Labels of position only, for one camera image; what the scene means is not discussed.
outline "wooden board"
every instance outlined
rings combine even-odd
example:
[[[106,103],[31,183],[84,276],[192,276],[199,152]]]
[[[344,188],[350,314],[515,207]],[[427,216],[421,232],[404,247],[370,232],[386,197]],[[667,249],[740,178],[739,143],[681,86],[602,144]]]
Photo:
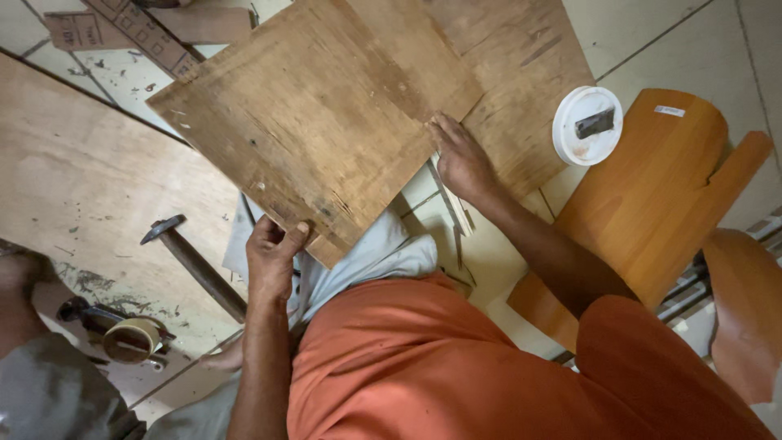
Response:
[[[160,24],[183,43],[220,44],[247,38],[252,28],[246,8],[147,9]],[[65,51],[136,49],[98,14],[87,11],[45,13],[44,25],[52,44]]]
[[[559,103],[594,78],[560,0],[424,0],[486,94],[462,121],[517,200],[567,165],[551,141]]]
[[[782,269],[760,243],[732,229],[717,229],[703,255],[717,308],[717,373],[748,405],[771,402],[782,361]]]
[[[300,0],[148,104],[332,267],[482,95],[418,0]]]
[[[657,113],[659,105],[685,116]],[[590,168],[554,226],[654,308],[773,149],[768,136],[750,132],[712,175],[726,141],[726,122],[711,103],[645,89],[616,149]],[[519,281],[508,304],[575,352],[578,322],[535,274]]]
[[[210,337],[238,328],[161,242],[139,245],[155,220],[185,214],[178,232],[220,268],[238,194],[228,179],[181,142],[7,56],[0,103],[0,237],[128,286],[130,301],[181,305],[178,316],[210,321]]]

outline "hammer head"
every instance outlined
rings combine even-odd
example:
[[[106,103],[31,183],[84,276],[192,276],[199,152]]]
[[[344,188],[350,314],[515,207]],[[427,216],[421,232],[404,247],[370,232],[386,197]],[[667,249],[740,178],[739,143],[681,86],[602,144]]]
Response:
[[[185,221],[185,215],[178,214],[175,215],[174,217],[169,218],[168,220],[163,220],[162,222],[158,220],[157,222],[154,222],[152,224],[152,229],[150,229],[147,235],[145,235],[144,238],[142,239],[142,244],[157,238],[158,235],[166,232],[168,229],[174,228],[176,225],[184,221]]]

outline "man's right hand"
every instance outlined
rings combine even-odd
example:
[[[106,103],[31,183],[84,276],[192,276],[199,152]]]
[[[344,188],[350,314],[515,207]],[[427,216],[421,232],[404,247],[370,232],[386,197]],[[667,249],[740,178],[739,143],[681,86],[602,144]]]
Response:
[[[437,112],[426,126],[440,151],[437,172],[457,197],[476,206],[503,191],[486,152],[458,122]]]

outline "man's left hand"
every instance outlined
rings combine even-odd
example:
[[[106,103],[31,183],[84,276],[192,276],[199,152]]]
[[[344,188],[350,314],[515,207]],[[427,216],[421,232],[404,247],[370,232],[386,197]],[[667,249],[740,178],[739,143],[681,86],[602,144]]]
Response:
[[[246,245],[251,308],[277,301],[285,304],[290,298],[293,256],[304,248],[309,235],[305,222],[285,233],[266,215],[260,218]]]

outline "tape roll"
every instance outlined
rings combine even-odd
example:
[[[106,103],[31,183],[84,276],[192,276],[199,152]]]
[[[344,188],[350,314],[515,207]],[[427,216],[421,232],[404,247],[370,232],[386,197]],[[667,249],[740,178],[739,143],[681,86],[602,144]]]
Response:
[[[120,321],[103,336],[106,355],[120,363],[144,362],[157,350],[159,343],[157,327],[143,318]]]

